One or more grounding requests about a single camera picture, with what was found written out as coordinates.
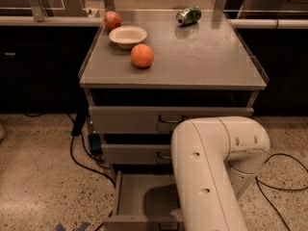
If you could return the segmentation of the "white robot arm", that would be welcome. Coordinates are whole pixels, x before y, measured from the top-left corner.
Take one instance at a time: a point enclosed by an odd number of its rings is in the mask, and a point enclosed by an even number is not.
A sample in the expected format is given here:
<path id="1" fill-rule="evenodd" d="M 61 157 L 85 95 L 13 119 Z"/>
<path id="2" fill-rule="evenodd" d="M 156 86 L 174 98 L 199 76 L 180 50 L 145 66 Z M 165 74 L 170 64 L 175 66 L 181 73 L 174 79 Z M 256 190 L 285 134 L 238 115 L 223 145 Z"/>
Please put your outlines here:
<path id="1" fill-rule="evenodd" d="M 180 123 L 173 131 L 171 159 L 186 231 L 247 231 L 238 199 L 269 151 L 267 131 L 247 117 Z"/>

